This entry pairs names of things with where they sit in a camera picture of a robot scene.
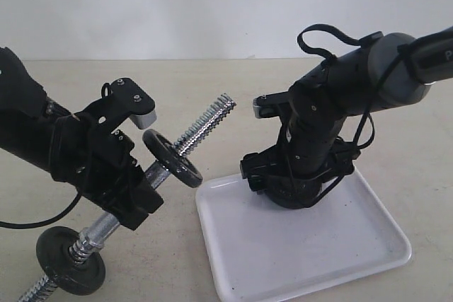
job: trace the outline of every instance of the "table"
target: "table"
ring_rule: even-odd
[[[156,101],[153,128],[175,140],[223,92],[237,107],[191,155],[206,180],[239,172],[246,153],[275,143],[278,119],[256,120],[251,101],[286,91],[318,59],[231,61],[60,61],[26,62],[50,97],[72,111],[99,98],[101,86],[134,79]],[[408,265],[294,301],[453,301],[453,81],[435,84],[427,98],[404,108],[374,114],[377,138],[356,165],[413,246]],[[342,135],[351,139],[349,119]],[[146,168],[154,161],[142,132],[121,127],[135,142],[132,154]],[[73,199],[70,185],[5,151],[0,152],[0,219],[46,219]],[[218,301],[200,222],[195,189],[169,178],[158,191],[165,204],[136,231],[120,228],[102,256],[103,287],[85,301]],[[80,230],[101,215],[83,199],[57,225]],[[35,242],[44,228],[0,229],[0,301],[15,301],[42,270]],[[48,301],[83,301],[57,291]]]

